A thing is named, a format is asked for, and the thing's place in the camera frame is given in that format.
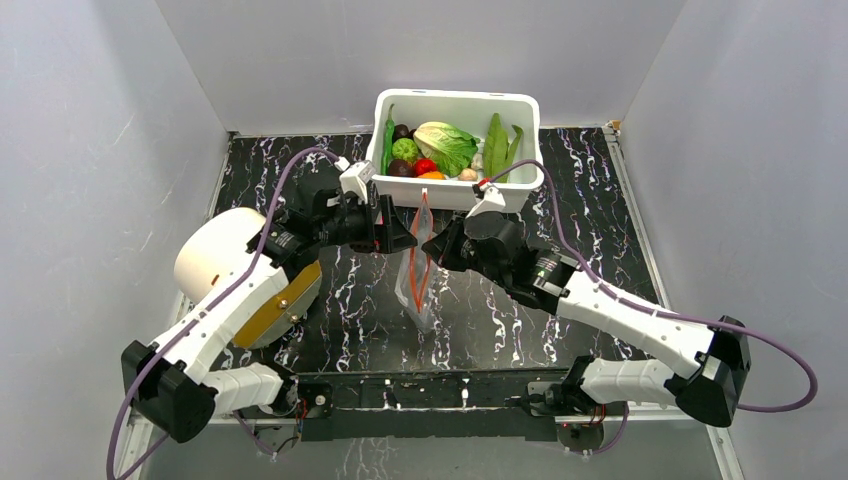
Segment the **green napa cabbage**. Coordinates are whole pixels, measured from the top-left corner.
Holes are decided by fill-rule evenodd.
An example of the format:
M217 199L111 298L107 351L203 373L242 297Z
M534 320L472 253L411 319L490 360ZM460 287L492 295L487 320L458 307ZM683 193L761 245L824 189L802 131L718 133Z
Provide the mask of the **green napa cabbage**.
M432 160L447 177L458 177L471 166L480 139L451 124L430 121L421 124L413 140L425 158Z

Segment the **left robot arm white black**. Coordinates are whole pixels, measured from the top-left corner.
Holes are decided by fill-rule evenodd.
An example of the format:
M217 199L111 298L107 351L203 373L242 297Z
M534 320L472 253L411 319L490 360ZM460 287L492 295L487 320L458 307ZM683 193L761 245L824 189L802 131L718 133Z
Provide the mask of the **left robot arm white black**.
M320 251L346 245L358 253L392 254L417 245L392 198L370 181L343 179L314 193L306 208L272 217L234 208L205 224L184 245L175 274L193 310L149 343L121 356L131 406L179 443L218 415L262 407L294 411L292 373L270 364L215 370L223 349L258 349L278 340L317 297Z

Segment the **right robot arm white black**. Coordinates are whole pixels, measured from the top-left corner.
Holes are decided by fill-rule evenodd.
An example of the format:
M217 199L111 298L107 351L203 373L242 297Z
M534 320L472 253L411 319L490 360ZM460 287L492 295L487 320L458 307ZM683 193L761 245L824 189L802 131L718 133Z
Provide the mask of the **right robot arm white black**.
M444 269L477 272L525 307L576 320L649 356L581 356L560 385L530 394L530 410L587 414L610 403L646 402L676 406L707 425L731 425L750 370L740 322L729 320L718 329L672 320L655 304L605 291L574 258L527 242L520 226L500 213L458 216L422 249Z

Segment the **clear zip top bag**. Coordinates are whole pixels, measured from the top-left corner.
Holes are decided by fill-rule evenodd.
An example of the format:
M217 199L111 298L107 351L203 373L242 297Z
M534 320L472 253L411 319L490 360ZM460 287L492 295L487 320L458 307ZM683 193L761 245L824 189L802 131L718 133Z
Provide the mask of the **clear zip top bag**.
M410 232L417 246L403 254L395 284L395 295L407 317L422 333L434 329L435 314L430 292L434 263L423 251L423 244L434 234L434 216L429 205L428 190L421 190L421 202L413 218Z

